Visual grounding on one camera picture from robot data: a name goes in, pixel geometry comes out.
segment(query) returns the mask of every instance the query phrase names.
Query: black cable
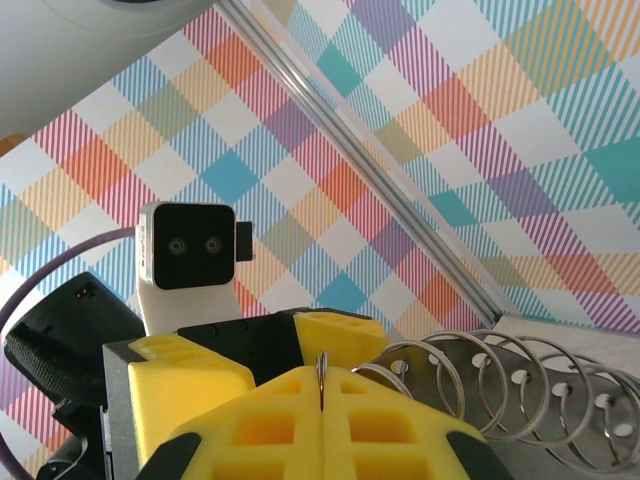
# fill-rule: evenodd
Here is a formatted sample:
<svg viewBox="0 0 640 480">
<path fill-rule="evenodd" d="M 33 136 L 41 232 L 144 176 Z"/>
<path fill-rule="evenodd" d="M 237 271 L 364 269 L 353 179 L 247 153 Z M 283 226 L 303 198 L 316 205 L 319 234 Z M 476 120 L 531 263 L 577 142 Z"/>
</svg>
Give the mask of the black cable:
<svg viewBox="0 0 640 480">
<path fill-rule="evenodd" d="M 71 247 L 69 250 L 62 252 L 56 258 L 45 264 L 33 275 L 31 275 L 25 282 L 18 287 L 18 289 L 9 297 L 6 303 L 0 309 L 0 330 L 9 322 L 9 318 L 13 312 L 18 308 L 18 305 L 25 299 L 25 297 L 36 288 L 36 286 L 48 277 L 51 273 L 57 270 L 60 266 L 67 263 L 69 260 L 74 259 L 81 253 L 91 250 L 98 245 L 119 240 L 121 238 L 133 237 L 135 235 L 135 227 L 122 228 L 119 230 L 112 230 L 110 232 L 96 235 L 93 238 L 85 240 L 84 242 Z M 22 466 L 20 461 L 15 457 L 7 442 L 5 441 L 2 432 L 0 431 L 0 462 L 7 469 L 10 475 L 15 480 L 35 480 L 31 474 Z"/>
</svg>

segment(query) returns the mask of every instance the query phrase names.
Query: plaid backdrop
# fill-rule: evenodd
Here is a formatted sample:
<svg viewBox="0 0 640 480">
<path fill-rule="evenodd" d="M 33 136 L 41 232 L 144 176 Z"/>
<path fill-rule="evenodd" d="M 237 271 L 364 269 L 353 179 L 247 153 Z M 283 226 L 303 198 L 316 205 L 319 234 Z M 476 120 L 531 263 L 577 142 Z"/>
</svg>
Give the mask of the plaid backdrop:
<svg viewBox="0 0 640 480">
<path fill-rule="evenodd" d="M 245 3 L 501 307 L 640 333 L 640 2 Z"/>
<path fill-rule="evenodd" d="M 256 223 L 256 260 L 237 273 L 247 315 L 332 306 L 379 318 L 394 338 L 481 326 L 215 10 L 0 158 L 0 303 L 47 260 L 134 225 L 157 199 L 227 203 Z M 14 318 L 87 270 L 136 308 L 133 240 L 123 240 L 56 272 Z M 35 473 L 66 433 L 1 365 L 0 428 Z"/>
</svg>

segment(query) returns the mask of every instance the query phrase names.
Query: metal spring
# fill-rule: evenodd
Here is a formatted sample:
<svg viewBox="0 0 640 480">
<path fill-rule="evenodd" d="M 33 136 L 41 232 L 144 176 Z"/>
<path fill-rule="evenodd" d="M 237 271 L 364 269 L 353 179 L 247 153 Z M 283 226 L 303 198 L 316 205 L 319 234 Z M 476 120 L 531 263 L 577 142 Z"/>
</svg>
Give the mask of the metal spring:
<svg viewBox="0 0 640 480">
<path fill-rule="evenodd" d="M 487 342 L 489 337 L 499 338 L 500 340 L 495 343 L 489 343 Z M 499 442 L 520 441 L 525 444 L 544 448 L 556 460 L 562 462 L 564 465 L 587 474 L 614 474 L 633 468 L 640 461 L 640 428 L 638 428 L 640 427 L 640 381 L 623 371 L 606 367 L 592 358 L 574 355 L 555 342 L 529 336 L 514 337 L 490 330 L 478 330 L 470 333 L 439 331 L 427 335 L 420 341 L 405 340 L 391 344 L 382 351 L 378 358 L 373 360 L 371 363 L 362 364 L 354 368 L 353 372 L 367 376 L 368 378 L 393 388 L 408 397 L 414 398 L 414 392 L 411 391 L 409 386 L 406 384 L 407 382 L 405 382 L 405 374 L 412 368 L 411 364 L 405 363 L 404 366 L 400 368 L 393 368 L 393 365 L 390 363 L 390 358 L 393 357 L 397 359 L 403 357 L 403 349 L 411 349 L 414 352 L 416 349 L 419 349 L 421 352 L 420 354 L 424 354 L 424 358 L 420 359 L 421 364 L 426 365 L 426 362 L 429 361 L 430 364 L 435 367 L 435 384 L 437 387 L 438 397 L 442 402 L 441 409 L 443 408 L 444 411 L 450 415 L 461 420 L 465 420 L 465 411 L 467 410 L 468 405 L 467 399 L 465 398 L 464 384 L 460 375 L 460 372 L 463 371 L 461 370 L 463 365 L 454 365 L 445 352 L 435 346 L 438 344 L 437 340 L 444 339 L 455 339 L 466 342 L 467 344 L 472 344 L 476 347 L 477 351 L 484 354 L 484 357 L 480 360 L 479 364 L 475 365 L 477 369 L 477 394 L 480 399 L 481 407 L 489 418 L 489 421 L 485 425 L 475 426 L 488 440 Z M 556 353 L 539 356 L 530 348 L 529 345 L 532 342 L 551 347 L 556 351 Z M 496 354 L 496 351 L 500 348 L 510 350 L 511 353 L 518 353 L 521 358 L 524 357 L 528 359 L 530 365 L 537 372 L 538 376 L 536 378 L 539 379 L 540 382 L 540 400 L 535 412 L 528 411 L 525 407 L 525 399 L 528 393 L 527 385 L 531 384 L 531 374 L 526 372 L 525 377 L 519 382 L 519 394 L 517 401 L 524 424 L 514 431 L 508 430 L 502 423 L 508 404 L 509 378 L 512 378 L 512 375 L 507 374 L 506 366 Z M 584 408 L 584 414 L 577 425 L 571 430 L 566 422 L 568 412 L 567 399 L 571 395 L 571 391 L 567 388 L 562 392 L 552 393 L 551 382 L 547 373 L 548 370 L 544 365 L 545 362 L 558 358 L 564 358 L 570 362 L 570 369 L 574 374 L 573 376 L 580 378 L 586 394 L 586 407 Z M 496 369 L 501 388 L 500 402 L 498 407 L 494 409 L 489 405 L 487 392 L 485 392 L 484 387 L 485 375 L 490 366 L 493 366 Z M 468 373 L 470 366 L 464 365 L 464 367 L 467 368 Z M 455 407 L 450 405 L 449 399 L 445 394 L 445 389 L 443 387 L 443 371 L 449 376 L 450 384 L 455 390 Z M 613 428 L 610 419 L 610 409 L 613 406 L 613 403 L 610 401 L 612 397 L 609 397 L 596 407 L 598 399 L 595 396 L 591 381 L 591 378 L 594 375 L 606 375 L 606 378 L 612 381 L 613 385 L 617 384 L 621 391 L 624 392 L 624 395 L 626 395 L 630 400 L 633 415 L 635 417 L 636 433 L 635 444 L 631 447 L 626 456 L 621 455 L 619 448 L 613 439 Z M 545 417 L 550 414 L 550 401 L 552 394 L 560 397 L 559 423 L 564 434 L 559 438 L 544 439 L 537 430 L 537 427 L 539 427 L 541 422 L 545 420 Z M 576 440 L 585 433 L 587 427 L 593 427 L 593 425 L 591 425 L 591 421 L 596 413 L 596 408 L 602 410 L 602 434 L 606 438 L 608 450 L 613 456 L 613 461 L 605 466 L 596 465 L 589 460 L 583 454 L 576 442 Z M 567 458 L 565 455 L 558 452 L 557 450 L 559 447 L 567 447 L 575 458 Z"/>
</svg>

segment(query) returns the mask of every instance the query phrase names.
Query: metal ring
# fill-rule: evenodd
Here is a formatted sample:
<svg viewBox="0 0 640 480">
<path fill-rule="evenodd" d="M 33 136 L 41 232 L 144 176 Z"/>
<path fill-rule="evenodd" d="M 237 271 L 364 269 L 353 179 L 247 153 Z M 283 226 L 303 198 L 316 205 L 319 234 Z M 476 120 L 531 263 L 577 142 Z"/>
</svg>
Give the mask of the metal ring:
<svg viewBox="0 0 640 480">
<path fill-rule="evenodd" d="M 468 333 L 452 332 L 452 331 L 434 332 L 423 337 L 420 341 L 426 343 L 428 341 L 433 341 L 435 338 L 445 337 L 445 336 L 462 338 L 463 340 L 467 340 L 468 342 L 475 344 L 477 347 L 483 350 L 483 352 L 486 353 L 487 356 L 491 358 L 491 360 L 496 364 L 496 368 L 498 369 L 498 375 L 500 376 L 500 383 L 502 386 L 502 401 L 500 402 L 500 406 L 498 407 L 495 413 L 495 416 L 489 421 L 489 423 L 487 423 L 484 427 L 479 428 L 478 430 L 485 437 L 491 440 L 500 441 L 505 439 L 504 437 L 496 436 L 489 433 L 489 431 L 493 427 L 495 427 L 502 419 L 502 416 L 504 415 L 504 412 L 507 409 L 507 401 L 509 400 L 509 384 L 507 380 L 507 374 L 504 370 L 504 367 L 502 366 L 502 362 L 500 361 L 496 353 L 491 348 L 489 348 L 484 342 L 482 342 L 481 340 L 478 340 L 476 337 Z"/>
<path fill-rule="evenodd" d="M 392 353 L 394 350 L 399 350 L 403 347 L 417 347 L 419 349 L 425 350 L 427 353 L 434 355 L 442 364 L 444 364 L 444 367 L 449 373 L 449 376 L 451 377 L 451 381 L 453 382 L 453 386 L 456 390 L 456 397 L 457 397 L 456 400 L 458 403 L 455 413 L 447 403 L 445 403 L 444 406 L 447 409 L 447 411 L 451 413 L 451 415 L 458 417 L 460 419 L 464 418 L 464 412 L 465 412 L 464 386 L 462 384 L 462 379 L 460 378 L 460 374 L 458 373 L 458 370 L 453 365 L 453 363 L 451 363 L 451 360 L 449 360 L 447 356 L 444 353 L 442 353 L 442 351 L 440 351 L 433 345 L 429 345 L 428 343 L 424 343 L 421 341 L 418 342 L 416 340 L 404 340 L 404 341 L 396 342 L 392 345 L 389 345 L 388 347 L 383 349 L 382 352 L 380 352 L 378 359 L 383 358 L 386 354 Z"/>
<path fill-rule="evenodd" d="M 375 363 L 363 363 L 351 369 L 351 373 L 357 373 L 360 375 L 360 372 L 373 372 L 380 375 L 382 378 L 387 380 L 393 387 L 398 391 L 409 398 L 413 398 L 411 392 L 407 388 L 407 386 L 400 381 L 398 377 L 396 377 L 393 372 L 383 366 L 377 365 Z"/>
<path fill-rule="evenodd" d="M 575 365 L 576 369 L 578 370 L 578 374 L 583 380 L 585 391 L 587 393 L 587 400 L 586 400 L 587 407 L 585 408 L 584 416 L 580 420 L 580 423 L 578 423 L 578 426 L 571 433 L 569 433 L 569 435 L 563 438 L 556 439 L 556 440 L 545 440 L 542 443 L 539 443 L 539 442 L 533 443 L 534 445 L 544 446 L 545 448 L 553 448 L 553 447 L 560 447 L 560 446 L 566 445 L 580 436 L 580 434 L 584 431 L 584 429 L 587 428 L 587 426 L 589 425 L 589 422 L 591 421 L 591 418 L 593 417 L 593 412 L 595 410 L 595 404 L 594 404 L 595 395 L 593 393 L 593 386 L 589 381 L 589 376 L 587 375 L 587 372 L 584 370 L 584 368 L 582 368 L 580 362 L 575 357 L 575 355 L 573 355 L 571 352 L 569 352 L 564 347 L 558 345 L 557 343 L 549 340 L 545 340 L 544 338 L 529 337 L 527 335 L 520 336 L 518 337 L 518 339 L 524 342 L 542 343 L 549 347 L 555 348 L 559 352 L 563 353 L 569 360 L 571 360 L 571 363 Z M 527 440 L 525 438 L 521 439 L 521 441 L 527 444 L 531 442 L 531 440 Z"/>
<path fill-rule="evenodd" d="M 545 416 L 546 412 L 549 410 L 549 403 L 551 401 L 551 386 L 550 386 L 550 382 L 549 382 L 549 376 L 547 375 L 547 370 L 544 368 L 544 365 L 542 364 L 542 362 L 540 361 L 538 356 L 529 347 L 527 347 L 524 342 L 521 342 L 517 337 L 513 337 L 513 336 L 507 335 L 505 333 L 493 332 L 491 330 L 474 330 L 474 331 L 470 332 L 470 335 L 473 335 L 473 336 L 485 335 L 485 338 L 486 337 L 490 337 L 490 336 L 502 338 L 505 341 L 500 342 L 498 344 L 499 346 L 502 346 L 502 345 L 504 345 L 506 343 L 513 343 L 516 347 L 518 347 L 520 350 L 522 350 L 529 357 L 529 359 L 533 363 L 535 369 L 537 370 L 538 375 L 540 376 L 540 379 L 542 381 L 542 393 L 540 395 L 540 402 L 538 404 L 538 409 L 536 410 L 534 415 L 531 418 L 529 418 L 528 415 L 525 416 L 525 419 L 528 419 L 528 421 L 516 433 L 509 432 L 500 423 L 497 424 L 498 428 L 504 429 L 503 431 L 509 433 L 509 439 L 520 440 L 523 437 L 525 437 L 526 435 L 529 435 L 531 432 L 533 432 L 533 430 L 535 430 L 535 428 L 544 419 L 544 416 Z M 481 368 L 481 372 L 483 372 L 483 371 L 484 371 L 484 363 L 483 363 L 482 368 Z M 482 382 L 481 382 L 480 374 L 478 375 L 478 377 L 479 377 L 478 378 L 478 380 L 479 380 L 478 383 L 479 383 L 479 386 L 481 386 Z M 489 404 L 488 404 L 488 402 L 486 400 L 486 396 L 484 395 L 484 389 L 480 388 L 478 393 L 480 394 L 480 401 L 484 403 L 484 405 L 485 405 L 485 407 L 487 409 L 489 409 Z M 524 409 L 524 403 L 522 402 L 522 400 L 519 403 L 520 403 L 521 410 L 523 410 Z"/>
</svg>

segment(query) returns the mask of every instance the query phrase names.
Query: purple cable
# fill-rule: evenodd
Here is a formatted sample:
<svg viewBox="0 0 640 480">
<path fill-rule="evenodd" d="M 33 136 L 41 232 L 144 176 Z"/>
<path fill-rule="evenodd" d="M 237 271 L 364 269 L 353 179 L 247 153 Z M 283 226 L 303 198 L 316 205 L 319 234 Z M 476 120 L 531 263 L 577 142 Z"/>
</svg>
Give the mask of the purple cable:
<svg viewBox="0 0 640 480">
<path fill-rule="evenodd" d="M 2 309 L 0 309 L 0 330 L 9 321 L 9 318 L 13 312 L 18 308 L 18 305 L 25 299 L 25 297 L 36 288 L 36 286 L 48 277 L 51 273 L 58 269 L 58 267 L 64 265 L 69 260 L 77 257 L 81 253 L 91 250 L 103 243 L 112 242 L 114 240 L 120 240 L 121 238 L 133 237 L 135 235 L 135 227 L 122 228 L 119 230 L 112 230 L 111 232 L 101 233 L 89 240 L 79 243 L 78 245 L 71 247 L 69 250 L 62 252 L 56 258 L 49 263 L 41 267 L 36 273 L 31 275 L 25 282 L 18 287 L 18 289 L 9 297 Z M 7 442 L 0 432 L 0 462 L 8 470 L 15 480 L 34 480 L 29 472 L 22 466 L 20 461 L 9 449 Z"/>
</svg>

